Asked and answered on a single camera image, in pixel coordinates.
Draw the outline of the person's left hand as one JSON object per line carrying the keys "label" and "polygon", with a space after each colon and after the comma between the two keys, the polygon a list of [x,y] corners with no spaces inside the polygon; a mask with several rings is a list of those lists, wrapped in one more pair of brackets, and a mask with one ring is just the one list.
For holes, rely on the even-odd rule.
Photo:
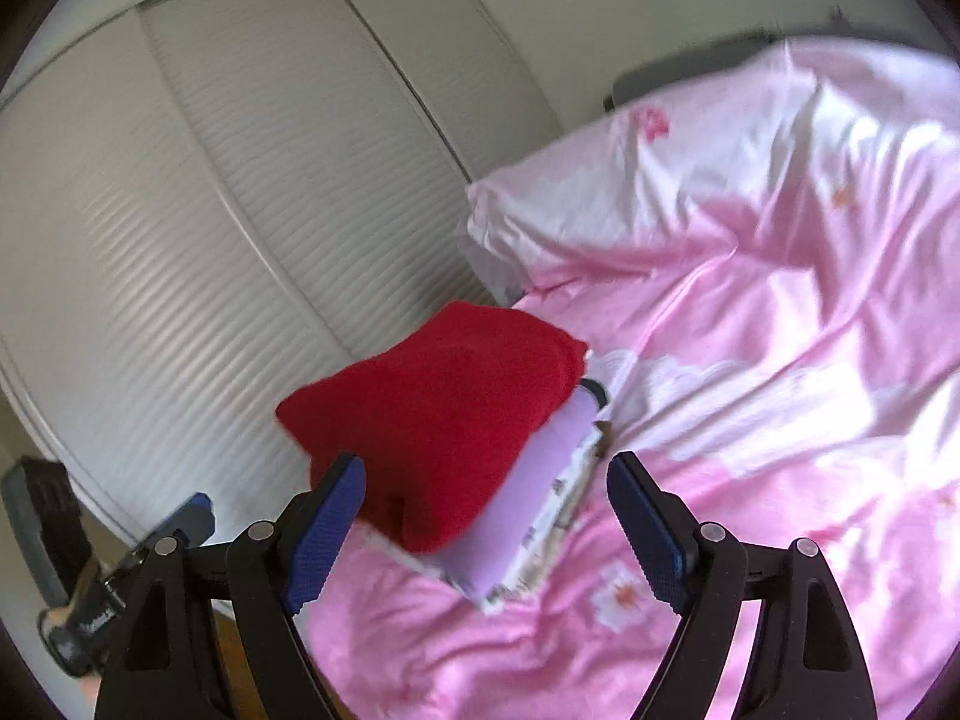
{"label": "person's left hand", "polygon": [[99,689],[101,689],[102,682],[103,678],[101,678],[98,673],[85,674],[83,678],[76,679],[76,686],[82,691],[83,697],[86,702],[88,702],[92,712],[96,712]]}

